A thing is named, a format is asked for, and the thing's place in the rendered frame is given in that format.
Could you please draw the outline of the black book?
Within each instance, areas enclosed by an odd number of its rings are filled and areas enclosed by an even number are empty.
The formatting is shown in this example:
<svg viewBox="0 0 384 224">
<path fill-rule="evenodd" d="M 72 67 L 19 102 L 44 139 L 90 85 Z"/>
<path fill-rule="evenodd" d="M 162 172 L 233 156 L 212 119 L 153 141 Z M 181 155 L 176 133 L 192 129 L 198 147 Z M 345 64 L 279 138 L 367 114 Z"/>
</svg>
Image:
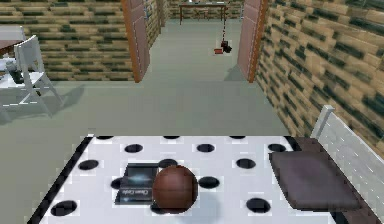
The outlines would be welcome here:
<svg viewBox="0 0 384 224">
<path fill-rule="evenodd" d="M 152 186 L 158 169 L 157 163 L 129 163 L 120 181 L 115 204 L 152 204 Z"/>
</svg>

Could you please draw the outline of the white chair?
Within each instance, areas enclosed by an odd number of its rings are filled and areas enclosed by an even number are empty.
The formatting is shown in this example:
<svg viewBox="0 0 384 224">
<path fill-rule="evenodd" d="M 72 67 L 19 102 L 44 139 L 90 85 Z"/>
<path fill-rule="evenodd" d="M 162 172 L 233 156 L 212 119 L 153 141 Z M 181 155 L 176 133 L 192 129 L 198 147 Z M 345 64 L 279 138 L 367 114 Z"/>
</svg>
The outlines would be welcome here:
<svg viewBox="0 0 384 224">
<path fill-rule="evenodd" d="M 5 90 L 19 89 L 20 91 L 25 91 L 26 94 L 19 102 L 10 104 L 0 103 L 0 108 L 4 110 L 10 106 L 37 104 L 51 117 L 52 112 L 42 97 L 38 95 L 38 92 L 51 91 L 60 104 L 63 104 L 63 100 L 45 71 L 38 37 L 33 35 L 29 39 L 17 44 L 14 47 L 14 51 L 14 65 L 16 70 L 20 72 L 23 82 L 17 84 L 11 76 L 11 72 L 6 69 L 5 75 L 0 80 L 0 93 Z"/>
</svg>

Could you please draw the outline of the dark purple pillow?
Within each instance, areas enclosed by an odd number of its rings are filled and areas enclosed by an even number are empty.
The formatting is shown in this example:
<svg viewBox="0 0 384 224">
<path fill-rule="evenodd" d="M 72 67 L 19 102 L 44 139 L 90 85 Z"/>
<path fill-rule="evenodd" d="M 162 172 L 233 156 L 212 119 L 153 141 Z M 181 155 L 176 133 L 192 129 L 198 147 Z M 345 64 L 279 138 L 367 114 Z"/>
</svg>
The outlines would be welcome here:
<svg viewBox="0 0 384 224">
<path fill-rule="evenodd" d="M 317 152 L 269 154 L 269 161 L 289 205 L 297 210 L 342 212 L 360 208 L 357 197 L 329 160 Z"/>
</svg>

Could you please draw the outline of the white bed with black dots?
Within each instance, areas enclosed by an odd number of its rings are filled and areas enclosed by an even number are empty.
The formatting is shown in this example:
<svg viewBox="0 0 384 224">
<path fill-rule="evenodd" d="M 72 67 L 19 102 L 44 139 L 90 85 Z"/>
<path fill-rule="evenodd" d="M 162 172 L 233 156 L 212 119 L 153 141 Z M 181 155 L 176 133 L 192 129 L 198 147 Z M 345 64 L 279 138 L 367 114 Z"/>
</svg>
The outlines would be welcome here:
<svg viewBox="0 0 384 224">
<path fill-rule="evenodd" d="M 349 186 L 359 209 L 292 208 L 269 154 L 320 153 Z M 182 165 L 197 179 L 190 209 L 116 205 L 129 163 Z M 322 108 L 312 134 L 291 136 L 96 136 L 84 138 L 27 224 L 384 224 L 384 159 L 339 117 Z"/>
</svg>

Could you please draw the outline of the dark wooden table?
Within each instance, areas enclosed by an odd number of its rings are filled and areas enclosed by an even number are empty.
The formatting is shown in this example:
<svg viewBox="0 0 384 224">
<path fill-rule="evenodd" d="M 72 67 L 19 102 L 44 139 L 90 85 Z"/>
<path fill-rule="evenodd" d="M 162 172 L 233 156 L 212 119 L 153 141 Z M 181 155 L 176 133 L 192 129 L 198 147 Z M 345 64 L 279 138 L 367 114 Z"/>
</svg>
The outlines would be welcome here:
<svg viewBox="0 0 384 224">
<path fill-rule="evenodd" d="M 178 4 L 179 8 L 179 25 L 182 24 L 183 21 L 183 9 L 184 8 L 219 8 L 220 9 L 220 19 L 221 21 L 226 19 L 226 11 L 227 11 L 227 4 L 225 2 L 183 2 Z"/>
</svg>

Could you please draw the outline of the brown basketball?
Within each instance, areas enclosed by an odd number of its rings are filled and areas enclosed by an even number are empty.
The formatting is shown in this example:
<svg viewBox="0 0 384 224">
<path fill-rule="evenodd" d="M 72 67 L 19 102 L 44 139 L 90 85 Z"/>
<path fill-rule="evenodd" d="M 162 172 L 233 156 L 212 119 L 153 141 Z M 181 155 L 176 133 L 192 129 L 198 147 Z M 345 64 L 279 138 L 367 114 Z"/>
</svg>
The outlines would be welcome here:
<svg viewBox="0 0 384 224">
<path fill-rule="evenodd" d="M 196 176 L 182 165 L 168 166 L 156 175 L 152 193 L 156 204 L 166 212 L 185 212 L 197 200 Z"/>
</svg>

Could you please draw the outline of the brown room door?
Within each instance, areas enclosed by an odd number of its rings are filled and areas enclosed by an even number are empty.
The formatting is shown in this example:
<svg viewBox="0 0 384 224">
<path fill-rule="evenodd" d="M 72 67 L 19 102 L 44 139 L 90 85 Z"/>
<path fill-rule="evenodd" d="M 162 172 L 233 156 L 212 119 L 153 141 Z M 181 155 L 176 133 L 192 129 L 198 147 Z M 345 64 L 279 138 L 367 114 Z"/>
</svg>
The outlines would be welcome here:
<svg viewBox="0 0 384 224">
<path fill-rule="evenodd" d="M 134 81 L 139 83 L 150 64 L 143 0 L 120 0 Z"/>
<path fill-rule="evenodd" d="M 255 78 L 268 1 L 245 0 L 243 5 L 237 65 L 249 83 Z"/>
</svg>

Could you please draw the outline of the white table with brown top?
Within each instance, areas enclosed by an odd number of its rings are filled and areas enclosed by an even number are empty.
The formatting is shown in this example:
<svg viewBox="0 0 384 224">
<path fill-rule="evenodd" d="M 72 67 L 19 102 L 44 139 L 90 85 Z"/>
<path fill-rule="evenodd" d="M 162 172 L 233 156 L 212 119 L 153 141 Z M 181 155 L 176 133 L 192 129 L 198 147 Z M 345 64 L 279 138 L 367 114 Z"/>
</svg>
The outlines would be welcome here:
<svg viewBox="0 0 384 224">
<path fill-rule="evenodd" d="M 0 55 L 9 53 L 13 46 L 26 40 L 22 26 L 0 25 Z"/>
</svg>

